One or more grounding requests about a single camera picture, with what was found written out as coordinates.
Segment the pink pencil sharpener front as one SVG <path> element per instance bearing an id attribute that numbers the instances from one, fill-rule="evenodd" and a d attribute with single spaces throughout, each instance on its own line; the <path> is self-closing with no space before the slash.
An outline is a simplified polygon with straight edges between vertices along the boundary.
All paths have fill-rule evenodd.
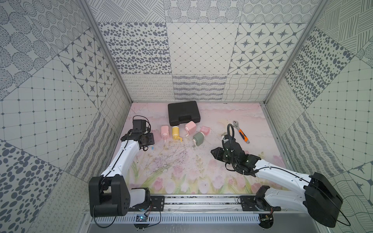
<path id="1" fill-rule="evenodd" d="M 161 127 L 161 137 L 162 139 L 164 140 L 164 142 L 166 143 L 168 138 L 169 138 L 169 126 L 167 125 L 164 125 Z"/>

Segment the pink pencil sharpener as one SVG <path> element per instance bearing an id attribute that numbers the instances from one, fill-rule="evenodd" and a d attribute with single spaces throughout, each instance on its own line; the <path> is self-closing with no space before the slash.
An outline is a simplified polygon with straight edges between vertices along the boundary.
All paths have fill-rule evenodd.
<path id="1" fill-rule="evenodd" d="M 194 121 L 190 121 L 185 125 L 186 137 L 192 135 L 196 131 L 196 123 Z"/>
<path id="2" fill-rule="evenodd" d="M 164 125 L 161 127 L 161 137 L 162 139 L 164 140 L 164 142 L 166 143 L 168 138 L 169 138 L 169 126 L 167 125 Z"/>

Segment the pink transparent tray back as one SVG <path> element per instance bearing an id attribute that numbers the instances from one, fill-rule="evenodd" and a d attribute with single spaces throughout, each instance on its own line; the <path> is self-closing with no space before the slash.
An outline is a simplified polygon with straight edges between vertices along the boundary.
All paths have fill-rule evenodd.
<path id="1" fill-rule="evenodd" d="M 207 126 L 202 126 L 201 129 L 200 129 L 200 132 L 203 133 L 205 136 L 209 135 L 210 133 L 210 128 L 207 127 Z"/>

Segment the yellow pencil sharpener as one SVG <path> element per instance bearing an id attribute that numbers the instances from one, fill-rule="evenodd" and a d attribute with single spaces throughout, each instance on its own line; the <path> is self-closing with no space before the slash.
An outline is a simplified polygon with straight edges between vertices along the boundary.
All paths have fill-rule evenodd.
<path id="1" fill-rule="evenodd" d="M 182 142 L 182 137 L 180 136 L 180 128 L 178 126 L 172 127 L 172 138 L 173 140 L 179 140 Z"/>

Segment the green pencil sharpener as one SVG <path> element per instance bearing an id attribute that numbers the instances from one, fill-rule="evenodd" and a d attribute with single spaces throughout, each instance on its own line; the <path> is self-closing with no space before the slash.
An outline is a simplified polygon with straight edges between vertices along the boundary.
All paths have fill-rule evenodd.
<path id="1" fill-rule="evenodd" d="M 205 135 L 202 132 L 198 132 L 193 136 L 193 143 L 195 147 L 201 146 L 205 140 Z"/>

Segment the pink pencil sharpener back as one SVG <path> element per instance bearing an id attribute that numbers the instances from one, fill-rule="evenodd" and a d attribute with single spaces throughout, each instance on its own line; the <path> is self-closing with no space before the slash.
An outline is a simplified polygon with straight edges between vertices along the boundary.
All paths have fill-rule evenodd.
<path id="1" fill-rule="evenodd" d="M 192 135 L 196 131 L 196 123 L 194 121 L 190 121 L 185 125 L 186 137 Z"/>

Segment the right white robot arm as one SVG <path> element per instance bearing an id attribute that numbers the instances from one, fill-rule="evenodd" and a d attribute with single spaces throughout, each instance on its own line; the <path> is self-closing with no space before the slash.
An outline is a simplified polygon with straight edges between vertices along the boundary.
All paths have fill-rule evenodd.
<path id="1" fill-rule="evenodd" d="M 211 151 L 214 159 L 232 166 L 232 171 L 271 181 L 285 188 L 279 190 L 262 185 L 253 197 L 240 196 L 244 211 L 268 211 L 262 227 L 273 225 L 273 213 L 282 209 L 309 214 L 319 224 L 334 228 L 342 215 L 343 200 L 327 178 L 320 174 L 301 174 L 273 165 L 259 156 L 247 154 L 236 140 L 228 135 L 222 146 Z"/>

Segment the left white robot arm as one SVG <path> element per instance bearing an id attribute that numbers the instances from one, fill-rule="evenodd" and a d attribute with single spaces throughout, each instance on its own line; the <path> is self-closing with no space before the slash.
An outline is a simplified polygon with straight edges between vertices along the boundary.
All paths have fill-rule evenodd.
<path id="1" fill-rule="evenodd" d="M 151 205 L 148 188 L 130 189 L 125 177 L 136 155 L 154 145 L 151 124 L 144 116 L 134 116 L 133 128 L 121 139 L 113 161 L 100 176 L 88 183 L 89 206 L 92 217 L 124 216 L 130 210 L 148 210 Z"/>

